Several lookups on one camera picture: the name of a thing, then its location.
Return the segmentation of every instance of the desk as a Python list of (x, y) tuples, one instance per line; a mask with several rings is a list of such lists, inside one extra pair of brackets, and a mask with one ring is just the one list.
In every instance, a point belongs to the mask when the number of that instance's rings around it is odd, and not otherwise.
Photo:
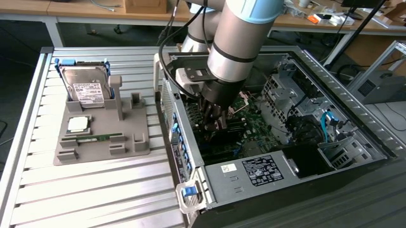
[(51, 0), (0, 0), (0, 13), (47, 15)]
[[(99, 2), (121, 4), (122, 0), (99, 0)], [(65, 42), (59, 31), (59, 22), (69, 23), (97, 23), (97, 24), (129, 24), (129, 25), (153, 25), (163, 26), (171, 17), (174, 7), (174, 0), (170, 1), (167, 14), (138, 14), (125, 13), (123, 8), (118, 8), (117, 12), (90, 3), (90, 0), (75, 0), (70, 3), (51, 2), (51, 0), (0, 0), (0, 19), (9, 20), (30, 20), (42, 21), (47, 25), (50, 36), (55, 47), (63, 47)], [(336, 4), (337, 11), (344, 8), (332, 0), (316, 0), (321, 5), (332, 6)], [(308, 14), (312, 9), (301, 8)], [(189, 21), (190, 11), (185, 1), (181, 1), (181, 6), (177, 13), (174, 26), (183, 26)], [(340, 50), (348, 43), (354, 31), (361, 25), (361, 21), (356, 21), (354, 25), (344, 26), (341, 33), (345, 34), (336, 49), (332, 52), (325, 64), (329, 64), (337, 56)], [(294, 18), (292, 15), (281, 15), (274, 23), (273, 30), (278, 31), (297, 31), (297, 32), (320, 32), (337, 33), (340, 27), (333, 25), (317, 25), (305, 18)], [(384, 36), (406, 36), (404, 30), (389, 30), (378, 23), (372, 21), (365, 27), (361, 34), (365, 35), (384, 35)]]
[[(306, 14), (312, 13), (313, 9), (305, 9), (300, 7), (300, 0), (292, 0), (298, 9), (301, 9)], [(337, 12), (342, 12), (349, 8), (341, 7), (341, 4), (332, 1), (332, 0), (314, 0), (324, 6), (332, 7), (336, 4)], [(364, 17), (368, 17), (366, 12), (360, 12)], [(328, 58), (325, 65), (328, 65), (334, 57), (337, 56), (338, 52), (344, 48), (345, 44), (348, 43), (350, 37), (353, 36), (356, 30), (358, 29), (362, 21), (356, 20), (352, 26), (344, 26), (341, 30), (341, 34), (345, 34), (336, 49), (333, 50), (330, 57)], [(296, 32), (320, 32), (320, 33), (337, 33), (341, 26), (334, 26), (332, 24), (322, 25), (314, 24), (305, 18), (296, 18), (290, 14), (281, 15), (274, 23), (273, 30), (274, 31), (296, 31)], [(381, 26), (377, 22), (370, 21), (366, 27), (364, 28), (361, 34), (365, 35), (382, 35), (382, 36), (406, 36), (405, 30), (389, 30), (384, 26)]]
[[(101, 4), (123, 4), (122, 0), (98, 0)], [(169, 1), (167, 14), (126, 13), (125, 8), (111, 12), (95, 6), (90, 0), (75, 0), (69, 3), (51, 0), (0, 0), (0, 19), (41, 21), (46, 23), (55, 47), (65, 42), (59, 22), (85, 24), (123, 24), (165, 26), (171, 18), (175, 0)], [(190, 19), (190, 9), (181, 1), (174, 26), (183, 26)]]

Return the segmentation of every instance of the orange object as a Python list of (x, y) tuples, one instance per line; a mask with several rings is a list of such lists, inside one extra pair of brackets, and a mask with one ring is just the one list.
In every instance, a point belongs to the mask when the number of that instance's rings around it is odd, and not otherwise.
[(313, 23), (318, 24), (318, 19), (316, 18), (316, 16), (309, 16), (308, 20), (310, 20)]

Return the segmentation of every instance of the white cable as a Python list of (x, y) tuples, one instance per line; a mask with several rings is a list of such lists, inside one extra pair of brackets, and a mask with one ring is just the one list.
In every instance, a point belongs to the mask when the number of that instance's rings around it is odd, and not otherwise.
[(114, 8), (122, 7), (122, 5), (106, 6), (106, 5), (99, 4), (95, 0), (90, 0), (90, 1), (95, 6), (99, 6), (101, 8), (107, 9), (109, 11), (113, 11), (113, 12), (115, 12)]
[(30, 67), (37, 68), (37, 66), (35, 66), (35, 65), (33, 65), (33, 64), (30, 64), (30, 63), (26, 63), (26, 62), (22, 62), (22, 61), (19, 61), (19, 60), (15, 60), (15, 59), (13, 59), (13, 58), (7, 58), (7, 57), (6, 57), (6, 56), (3, 56), (3, 55), (0, 55), (0, 58), (5, 58), (5, 59), (7, 59), (7, 60), (10, 60), (10, 61), (13, 61), (13, 62), (17, 62), (17, 63), (25, 64), (25, 65), (27, 65), (27, 66), (30, 66)]
[(349, 78), (354, 79), (354, 76), (352, 76), (352, 75), (346, 75), (346, 74), (342, 74), (342, 73), (341, 73), (341, 75), (345, 75), (345, 76), (348, 76)]
[(3, 146), (6, 143), (9, 143), (11, 140), (14, 140), (14, 138), (6, 140), (5, 142), (0, 143), (0, 146)]

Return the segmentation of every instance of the power supply label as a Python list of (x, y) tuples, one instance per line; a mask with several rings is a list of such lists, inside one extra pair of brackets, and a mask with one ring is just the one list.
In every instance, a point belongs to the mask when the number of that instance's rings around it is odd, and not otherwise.
[(261, 186), (284, 179), (272, 155), (246, 160), (242, 164), (254, 186)]
[(82, 104), (105, 102), (101, 83), (75, 83), (74, 87)]

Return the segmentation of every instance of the aluminum table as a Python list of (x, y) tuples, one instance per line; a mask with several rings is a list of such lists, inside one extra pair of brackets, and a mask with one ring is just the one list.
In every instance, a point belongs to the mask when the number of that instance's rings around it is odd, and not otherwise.
[[(153, 89), (157, 47), (43, 48), (22, 113), (0, 197), (0, 227), (183, 227)], [(66, 88), (55, 59), (111, 62), (121, 94), (146, 98), (151, 154), (54, 166)]]

